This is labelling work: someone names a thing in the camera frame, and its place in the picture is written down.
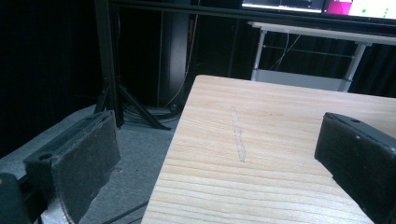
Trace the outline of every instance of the monitor screen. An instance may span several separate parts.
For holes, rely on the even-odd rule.
[[[321,13],[325,0],[244,0],[244,8]]]
[[[396,19],[396,0],[328,0],[324,13],[379,19]]]

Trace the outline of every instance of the floor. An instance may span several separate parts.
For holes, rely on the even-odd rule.
[[[22,177],[25,172],[21,160],[75,122],[92,114],[93,110],[94,105],[79,110],[2,158],[0,173],[12,173],[17,178]],[[164,122],[164,125],[172,128],[171,131],[155,130],[135,122],[126,122],[118,129],[121,160],[116,165],[108,183],[92,201],[89,211],[80,221],[81,224],[140,223],[146,206],[142,206],[119,220],[112,221],[111,219],[138,205],[144,205],[149,200],[177,123],[177,118]]]

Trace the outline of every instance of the wood grain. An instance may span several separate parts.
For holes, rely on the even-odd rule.
[[[328,111],[396,136],[395,99],[199,76],[143,223],[371,223],[314,159]]]

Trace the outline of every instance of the white desk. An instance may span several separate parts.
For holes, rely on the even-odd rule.
[[[361,35],[354,33],[304,28],[297,26],[276,25],[276,24],[269,24],[262,22],[251,22],[250,24],[254,28],[261,29],[256,60],[254,63],[254,68],[251,76],[251,80],[253,81],[265,81],[276,84],[311,87],[311,88],[329,90],[329,91],[348,91],[350,84],[352,83],[353,77],[355,76],[356,69],[358,68],[359,63],[361,61],[361,57],[363,56],[363,53],[367,46],[371,46],[372,44],[396,45],[395,37],[380,36],[380,35]],[[276,73],[276,72],[270,72],[259,69],[264,38],[267,32],[279,32],[279,33],[295,34],[295,35],[311,35],[317,37],[343,39],[343,40],[355,41],[355,43],[358,46],[356,47],[355,53],[352,56],[352,61],[349,64],[344,79],[326,78],[326,77],[321,78],[321,77]]]

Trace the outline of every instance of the tripod leg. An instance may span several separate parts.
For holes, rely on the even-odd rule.
[[[108,101],[108,86],[102,89],[98,103],[96,104],[95,111],[93,113],[99,113],[105,110]]]
[[[126,87],[120,84],[120,93],[121,95],[130,103],[132,104],[139,114],[151,125],[151,127],[156,129],[164,129],[164,130],[171,130],[168,127],[163,126],[158,120],[156,120],[145,107],[143,107],[135,98],[134,96],[128,92]]]

